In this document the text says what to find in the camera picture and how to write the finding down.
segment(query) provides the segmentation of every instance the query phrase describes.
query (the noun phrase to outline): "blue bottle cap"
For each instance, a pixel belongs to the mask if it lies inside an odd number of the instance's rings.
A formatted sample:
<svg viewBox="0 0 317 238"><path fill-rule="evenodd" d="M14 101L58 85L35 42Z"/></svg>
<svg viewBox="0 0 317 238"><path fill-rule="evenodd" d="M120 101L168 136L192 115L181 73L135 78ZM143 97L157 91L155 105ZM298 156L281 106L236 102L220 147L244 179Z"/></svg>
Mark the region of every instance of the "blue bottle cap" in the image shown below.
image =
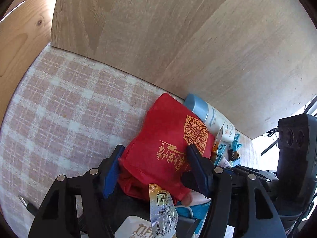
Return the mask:
<svg viewBox="0 0 317 238"><path fill-rule="evenodd" d="M206 121L208 115L208 105L200 97L197 97L194 94L188 94L185 99L184 106L197 115L200 120L203 122Z"/></svg>

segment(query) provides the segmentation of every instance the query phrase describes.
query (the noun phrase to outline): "metal screw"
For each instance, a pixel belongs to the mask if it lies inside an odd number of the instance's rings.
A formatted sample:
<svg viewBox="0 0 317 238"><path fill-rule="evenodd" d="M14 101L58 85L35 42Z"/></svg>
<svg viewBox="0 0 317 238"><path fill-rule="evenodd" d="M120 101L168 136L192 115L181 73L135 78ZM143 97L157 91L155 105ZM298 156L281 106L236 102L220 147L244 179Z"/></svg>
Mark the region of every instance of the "metal screw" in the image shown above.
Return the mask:
<svg viewBox="0 0 317 238"><path fill-rule="evenodd" d="M57 177L57 180L58 180L58 181L64 181L64 179L65 179L65 176L64 176L64 175L59 175L59 176Z"/></svg>
<svg viewBox="0 0 317 238"><path fill-rule="evenodd" d="M223 173L223 169L221 167L216 167L215 168L215 172L218 174L222 174Z"/></svg>
<svg viewBox="0 0 317 238"><path fill-rule="evenodd" d="M255 180L256 179L256 175L255 174L248 174L248 177L250 180Z"/></svg>
<svg viewBox="0 0 317 238"><path fill-rule="evenodd" d="M98 173L98 169L97 168L90 169L89 173L91 175L96 175Z"/></svg>

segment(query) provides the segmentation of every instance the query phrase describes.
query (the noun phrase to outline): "black device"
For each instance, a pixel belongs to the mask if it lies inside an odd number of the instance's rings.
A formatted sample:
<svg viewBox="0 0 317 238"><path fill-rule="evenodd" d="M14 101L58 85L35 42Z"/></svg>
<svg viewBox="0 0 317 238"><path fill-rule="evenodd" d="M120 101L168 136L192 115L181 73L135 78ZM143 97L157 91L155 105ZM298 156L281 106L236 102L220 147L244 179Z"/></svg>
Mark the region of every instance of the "black device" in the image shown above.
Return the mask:
<svg viewBox="0 0 317 238"><path fill-rule="evenodd" d="M286 237L291 226L296 228L307 215L317 184L317 119L308 114L281 119L279 132L276 175L243 166L217 167L202 157L195 145L188 146L187 160L192 170L183 174L182 182L212 198L200 238L223 238L227 225L235 227L234 238ZM109 159L83 176L58 176L28 237L79 238L75 195L82 196L90 238L114 237L129 215L148 219L149 204L126 196L118 185L110 196L104 196L107 177L113 174L115 159L123 149L118 145Z"/></svg>

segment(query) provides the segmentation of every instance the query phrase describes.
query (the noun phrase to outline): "silver pen tip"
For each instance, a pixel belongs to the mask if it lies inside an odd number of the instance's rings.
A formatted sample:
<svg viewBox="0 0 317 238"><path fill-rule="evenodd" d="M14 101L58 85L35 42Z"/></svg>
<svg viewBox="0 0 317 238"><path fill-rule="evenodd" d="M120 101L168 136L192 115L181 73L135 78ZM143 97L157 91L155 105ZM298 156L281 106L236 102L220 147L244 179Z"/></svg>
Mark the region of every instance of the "silver pen tip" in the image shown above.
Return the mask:
<svg viewBox="0 0 317 238"><path fill-rule="evenodd" d="M26 207L29 204L29 201L22 197L21 195L19 195L19 199L21 200L21 202L23 203L23 205Z"/></svg>

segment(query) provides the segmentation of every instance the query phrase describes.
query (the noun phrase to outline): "checkered fabric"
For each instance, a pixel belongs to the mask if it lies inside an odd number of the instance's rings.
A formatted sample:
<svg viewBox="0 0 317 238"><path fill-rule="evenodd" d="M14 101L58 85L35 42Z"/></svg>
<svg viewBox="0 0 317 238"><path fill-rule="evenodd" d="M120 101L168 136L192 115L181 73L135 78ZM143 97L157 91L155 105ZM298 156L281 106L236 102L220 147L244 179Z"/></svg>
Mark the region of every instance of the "checkered fabric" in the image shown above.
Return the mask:
<svg viewBox="0 0 317 238"><path fill-rule="evenodd" d="M59 174L97 167L117 144L129 144L164 92L47 45L17 87L0 131L0 205L18 237L28 236L34 219L18 194L39 206Z"/></svg>

